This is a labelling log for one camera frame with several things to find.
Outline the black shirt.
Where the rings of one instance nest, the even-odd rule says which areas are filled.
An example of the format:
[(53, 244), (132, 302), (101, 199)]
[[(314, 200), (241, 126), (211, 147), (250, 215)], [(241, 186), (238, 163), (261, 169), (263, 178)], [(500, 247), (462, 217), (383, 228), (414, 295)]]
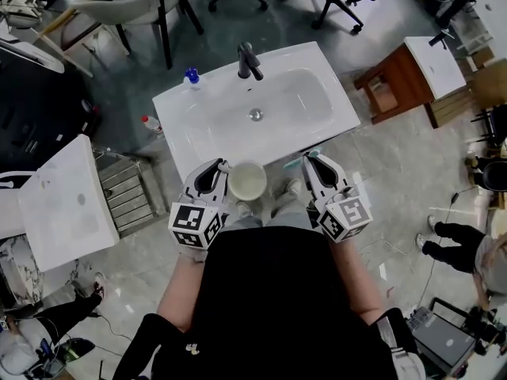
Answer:
[[(418, 356), (402, 312), (383, 317), (398, 346)], [(324, 234), (222, 231), (189, 330), (147, 314), (112, 380), (397, 380), (377, 321), (351, 309)]]

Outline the metal rack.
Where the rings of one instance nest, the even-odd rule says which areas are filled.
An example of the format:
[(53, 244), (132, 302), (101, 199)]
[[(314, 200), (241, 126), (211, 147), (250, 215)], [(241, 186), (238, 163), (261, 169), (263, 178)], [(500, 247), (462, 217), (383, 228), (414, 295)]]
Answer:
[(150, 158), (99, 146), (92, 151), (110, 215), (122, 238), (166, 213)]

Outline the black round device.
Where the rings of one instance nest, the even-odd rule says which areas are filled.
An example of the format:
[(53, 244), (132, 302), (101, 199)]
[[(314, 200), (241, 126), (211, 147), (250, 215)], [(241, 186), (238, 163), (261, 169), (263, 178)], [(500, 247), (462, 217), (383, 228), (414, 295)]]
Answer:
[(492, 192), (507, 192), (507, 159), (474, 159), (472, 183)]

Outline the white cup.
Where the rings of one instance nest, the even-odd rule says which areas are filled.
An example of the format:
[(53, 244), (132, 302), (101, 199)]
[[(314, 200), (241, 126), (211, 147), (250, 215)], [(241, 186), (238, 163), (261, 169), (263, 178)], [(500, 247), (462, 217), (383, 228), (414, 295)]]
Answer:
[(227, 184), (231, 194), (238, 200), (254, 201), (265, 192), (268, 179), (262, 165), (244, 161), (231, 168)]

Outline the marble patterned slab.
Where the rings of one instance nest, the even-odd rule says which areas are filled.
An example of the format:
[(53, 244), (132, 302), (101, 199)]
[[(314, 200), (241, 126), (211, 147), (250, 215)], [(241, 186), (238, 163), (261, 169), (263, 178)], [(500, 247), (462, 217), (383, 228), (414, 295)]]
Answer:
[(25, 235), (0, 239), (0, 273), (16, 306), (35, 305), (41, 300), (41, 274)]

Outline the grey trousers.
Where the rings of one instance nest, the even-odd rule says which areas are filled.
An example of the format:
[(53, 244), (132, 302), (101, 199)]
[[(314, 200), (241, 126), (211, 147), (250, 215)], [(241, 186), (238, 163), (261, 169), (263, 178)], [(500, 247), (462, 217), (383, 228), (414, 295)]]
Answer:
[[(262, 228), (263, 222), (260, 218), (253, 215), (248, 215), (244, 218), (240, 218), (237, 221), (231, 223), (223, 229), (223, 232), (232, 230), (246, 230), (253, 228)], [(313, 230), (310, 218), (308, 216), (305, 207), (302, 209), (280, 209), (279, 212), (272, 217), (265, 227), (274, 226), (287, 226), (294, 227), (302, 230)]]

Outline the person's right forearm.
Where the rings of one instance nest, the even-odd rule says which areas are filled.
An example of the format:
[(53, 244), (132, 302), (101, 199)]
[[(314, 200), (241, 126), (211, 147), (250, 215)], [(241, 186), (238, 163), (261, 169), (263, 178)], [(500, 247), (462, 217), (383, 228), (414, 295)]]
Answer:
[(385, 305), (379, 288), (361, 260), (351, 239), (330, 246), (337, 271), (345, 285), (351, 309), (368, 325), (373, 324), (385, 313)]

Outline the person's left forearm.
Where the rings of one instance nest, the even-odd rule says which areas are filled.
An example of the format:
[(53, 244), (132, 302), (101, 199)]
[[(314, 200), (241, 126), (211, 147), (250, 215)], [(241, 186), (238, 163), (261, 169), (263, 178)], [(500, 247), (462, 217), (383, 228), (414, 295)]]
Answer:
[(183, 333), (192, 324), (204, 263), (195, 263), (179, 253), (170, 281), (158, 304), (157, 314)]

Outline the teal toothbrush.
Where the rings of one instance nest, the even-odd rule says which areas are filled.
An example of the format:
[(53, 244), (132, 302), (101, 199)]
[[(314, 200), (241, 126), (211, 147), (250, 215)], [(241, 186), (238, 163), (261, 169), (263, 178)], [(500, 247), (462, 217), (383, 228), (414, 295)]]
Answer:
[(303, 165), (303, 160), (305, 158), (316, 158), (320, 155), (320, 153), (321, 153), (321, 147), (315, 147), (315, 148), (309, 150), (308, 152), (303, 153), (300, 157), (286, 163), (283, 166), (283, 169), (290, 170), (290, 169), (298, 168)]

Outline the red capped bottle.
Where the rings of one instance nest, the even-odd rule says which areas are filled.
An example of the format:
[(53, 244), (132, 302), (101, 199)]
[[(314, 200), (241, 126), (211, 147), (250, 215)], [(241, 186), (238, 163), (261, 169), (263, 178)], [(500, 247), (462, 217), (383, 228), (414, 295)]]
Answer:
[(153, 116), (142, 116), (141, 120), (146, 128), (150, 131), (153, 131), (156, 134), (163, 133), (162, 125), (160, 122)]

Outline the grey laptop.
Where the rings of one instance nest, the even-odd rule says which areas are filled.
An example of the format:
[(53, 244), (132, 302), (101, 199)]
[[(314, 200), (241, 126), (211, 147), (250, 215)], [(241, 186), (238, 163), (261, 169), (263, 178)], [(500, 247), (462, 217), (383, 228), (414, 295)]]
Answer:
[(407, 324), (419, 351), (446, 375), (455, 374), (475, 349), (473, 336), (426, 308), (417, 310)]

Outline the beige chair with black legs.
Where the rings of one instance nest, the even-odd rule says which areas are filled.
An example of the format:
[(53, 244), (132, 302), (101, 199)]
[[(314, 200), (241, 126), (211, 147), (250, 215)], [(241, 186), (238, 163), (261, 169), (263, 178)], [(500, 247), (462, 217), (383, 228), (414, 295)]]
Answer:
[(204, 33), (189, 0), (75, 0), (71, 8), (103, 25), (157, 25), (160, 29), (166, 68), (172, 67), (166, 15), (178, 8), (188, 15), (198, 35)]

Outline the blue capped bottle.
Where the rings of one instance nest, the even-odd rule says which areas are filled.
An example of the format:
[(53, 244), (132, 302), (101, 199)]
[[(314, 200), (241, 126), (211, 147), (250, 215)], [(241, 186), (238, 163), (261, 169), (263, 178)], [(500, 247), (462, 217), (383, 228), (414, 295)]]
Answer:
[(192, 91), (201, 90), (200, 76), (195, 67), (190, 67), (185, 70), (183, 84)]

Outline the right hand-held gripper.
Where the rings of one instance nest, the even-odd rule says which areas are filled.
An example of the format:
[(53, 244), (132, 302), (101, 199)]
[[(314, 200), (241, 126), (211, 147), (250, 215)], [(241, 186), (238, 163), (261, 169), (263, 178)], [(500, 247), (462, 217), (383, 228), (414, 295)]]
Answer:
[[(372, 213), (358, 191), (347, 186), (345, 171), (332, 159), (318, 155), (303, 156), (303, 177), (311, 194), (310, 222), (334, 243), (360, 233), (370, 222)], [(328, 191), (319, 191), (319, 182)]]

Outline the brown wooden cabinet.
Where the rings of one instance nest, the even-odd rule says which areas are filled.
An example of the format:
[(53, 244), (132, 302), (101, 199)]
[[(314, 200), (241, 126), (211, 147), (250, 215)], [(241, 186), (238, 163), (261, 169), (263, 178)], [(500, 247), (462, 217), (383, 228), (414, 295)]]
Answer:
[(406, 44), (400, 45), (354, 80), (353, 85), (366, 93), (373, 124), (435, 100), (429, 83)]

